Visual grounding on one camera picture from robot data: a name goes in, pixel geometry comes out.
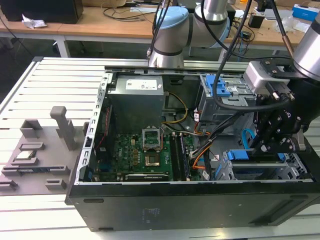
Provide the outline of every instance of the floor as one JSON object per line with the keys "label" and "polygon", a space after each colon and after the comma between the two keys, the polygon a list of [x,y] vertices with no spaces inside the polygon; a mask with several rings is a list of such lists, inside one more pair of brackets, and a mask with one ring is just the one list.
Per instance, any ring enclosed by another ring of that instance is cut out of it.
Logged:
{"label": "floor", "polygon": [[[14,42],[13,48],[7,49],[4,45],[5,40],[0,38],[0,102],[6,97],[33,59],[19,41],[14,39],[11,41]],[[52,40],[21,39],[21,41],[33,56],[60,56],[57,51],[54,51],[54,41]],[[79,41],[69,41],[68,46],[73,58],[145,59],[149,44],[87,41],[81,44]],[[220,48],[196,48],[193,57],[189,57],[188,53],[189,48],[185,48],[183,50],[185,60],[217,61]],[[271,54],[271,50],[251,49],[246,56],[257,57]],[[237,60],[237,57],[230,58],[230,61],[236,62]]]}

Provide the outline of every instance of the yellow wire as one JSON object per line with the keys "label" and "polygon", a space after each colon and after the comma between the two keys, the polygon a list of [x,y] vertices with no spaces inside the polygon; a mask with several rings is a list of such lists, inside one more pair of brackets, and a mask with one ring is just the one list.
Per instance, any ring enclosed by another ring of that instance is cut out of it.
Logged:
{"label": "yellow wire", "polygon": [[178,97],[176,94],[172,93],[172,92],[169,92],[169,95],[173,95],[175,96],[184,106],[184,109],[185,109],[185,113],[184,113],[184,116],[183,118],[179,119],[179,120],[175,120],[175,121],[162,121],[163,124],[177,124],[177,123],[180,123],[182,122],[183,120],[185,120],[188,116],[188,109],[187,109],[187,105],[184,103],[184,101],[182,101],[182,99],[180,97]]}

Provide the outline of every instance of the table leg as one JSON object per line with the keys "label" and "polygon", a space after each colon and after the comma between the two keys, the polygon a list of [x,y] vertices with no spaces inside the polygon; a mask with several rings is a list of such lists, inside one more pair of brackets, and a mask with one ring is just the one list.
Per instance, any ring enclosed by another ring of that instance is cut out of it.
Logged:
{"label": "table leg", "polygon": [[14,45],[11,42],[11,37],[6,37],[4,39],[4,45],[6,46],[7,49],[13,49]]}
{"label": "table leg", "polygon": [[219,56],[218,62],[222,62],[222,60],[224,59],[226,53],[227,53],[227,50],[225,50],[224,48],[222,48],[222,49],[221,49],[221,52],[220,52],[220,56]]}
{"label": "table leg", "polygon": [[63,38],[62,38],[62,36],[58,37],[56,39],[56,43],[58,44],[60,56],[62,58],[70,58],[68,44],[67,44],[67,41],[64,39],[64,37]]}
{"label": "table leg", "polygon": [[195,52],[195,48],[194,47],[189,47],[189,57],[193,57],[194,56],[194,52]]}

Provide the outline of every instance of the wooden desk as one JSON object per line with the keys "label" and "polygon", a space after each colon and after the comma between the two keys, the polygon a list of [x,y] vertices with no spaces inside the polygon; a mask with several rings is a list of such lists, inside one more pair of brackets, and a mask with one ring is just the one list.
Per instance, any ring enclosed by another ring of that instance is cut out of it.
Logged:
{"label": "wooden desk", "polygon": [[[236,4],[233,5],[233,8],[245,10],[246,3],[240,3],[239,0],[236,1]],[[258,4],[253,1],[251,4],[251,9],[249,13],[254,13],[254,7],[256,7]],[[279,10],[289,10],[289,7],[281,7],[278,6]],[[248,27],[248,20],[249,17],[246,20],[245,25]],[[254,40],[250,43],[250,45],[264,45],[264,46],[284,46],[284,43],[282,41],[282,35],[280,32],[276,32],[274,30],[274,24],[276,21],[272,20],[266,20],[264,19],[261,25],[261,28],[251,28],[255,34]],[[231,28],[231,32],[229,37],[225,40],[226,43],[231,43],[232,38],[235,36],[236,29],[234,27]],[[287,33],[291,43],[293,46],[296,46],[300,43],[301,39],[305,35],[304,32],[296,30],[295,32],[288,32]]]}
{"label": "wooden desk", "polygon": [[[129,8],[119,8],[118,12],[129,10]],[[140,15],[140,12],[126,11],[122,14],[115,14],[114,17],[125,18]],[[153,22],[154,14],[147,14],[145,17]],[[95,37],[119,37],[119,38],[140,38],[152,39],[152,24],[143,16],[139,17],[143,21],[125,22],[118,21],[104,16],[100,7],[84,7],[83,15],[77,24],[63,24],[58,29],[58,34],[75,36],[95,36]]]}
{"label": "wooden desk", "polygon": [[[252,3],[251,11],[257,6],[256,2]],[[235,9],[244,10],[246,3],[240,3],[237,0],[234,5]],[[123,12],[128,8],[118,8],[118,12]],[[115,14],[115,17],[128,17],[139,15],[139,12],[124,12]],[[145,15],[153,22],[154,14]],[[7,26],[18,38],[30,39],[52,39],[57,41],[59,51],[62,57],[69,57],[67,41],[93,41],[93,42],[118,42],[118,43],[143,43],[149,44],[152,39],[152,24],[147,21],[123,22],[111,19],[103,15],[100,7],[84,7],[83,15],[77,24],[48,23],[48,27],[30,29],[25,27],[21,22],[8,22],[3,16]],[[250,49],[264,50],[285,50],[280,33],[275,32],[273,25],[275,21],[264,20],[261,28],[252,28],[255,33],[255,39],[250,43]],[[225,40],[226,45],[231,42],[236,29],[233,27],[230,37]],[[303,32],[295,31],[288,33],[293,46],[296,46],[304,36]],[[0,37],[12,38],[8,30],[0,23]]]}

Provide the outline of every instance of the black computer case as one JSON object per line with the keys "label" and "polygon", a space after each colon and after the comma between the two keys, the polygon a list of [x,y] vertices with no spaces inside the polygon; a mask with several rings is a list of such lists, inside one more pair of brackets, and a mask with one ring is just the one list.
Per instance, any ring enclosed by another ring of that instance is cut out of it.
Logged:
{"label": "black computer case", "polygon": [[8,21],[21,21],[22,14],[34,20],[76,24],[83,12],[82,0],[0,0]]}

